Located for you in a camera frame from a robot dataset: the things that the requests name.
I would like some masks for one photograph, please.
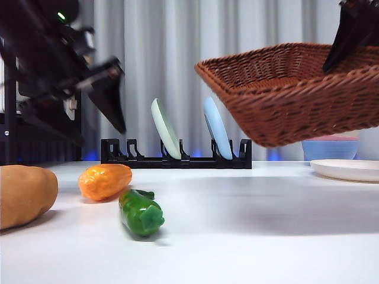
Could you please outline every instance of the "orange vegetable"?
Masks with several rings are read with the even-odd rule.
[[[131,181],[131,170],[123,164],[97,164],[79,177],[79,188],[84,197],[101,201],[120,192]]]

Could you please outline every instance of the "light green plate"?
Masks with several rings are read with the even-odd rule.
[[[152,102],[152,115],[155,127],[159,133],[160,139],[166,147],[167,152],[174,159],[180,160],[182,155],[180,154],[179,139],[172,128],[172,124],[164,107],[158,99],[155,99]]]

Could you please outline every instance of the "potato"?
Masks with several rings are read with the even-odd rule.
[[[58,194],[55,174],[41,167],[0,167],[0,228],[24,225],[49,210]]]

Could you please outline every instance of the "robotic arm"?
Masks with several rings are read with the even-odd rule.
[[[123,71],[116,58],[90,68],[93,29],[68,25],[79,14],[78,0],[0,0],[0,53],[13,79],[27,86],[23,118],[83,145],[63,101],[85,91],[115,129],[126,131],[120,106]],[[13,58],[17,58],[18,67]]]
[[[330,72],[358,46],[379,46],[379,0],[343,0],[332,49],[323,66]]]

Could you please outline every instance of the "blue bowl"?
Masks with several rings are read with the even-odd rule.
[[[304,140],[301,143],[305,161],[322,159],[352,160],[358,150],[357,141]]]

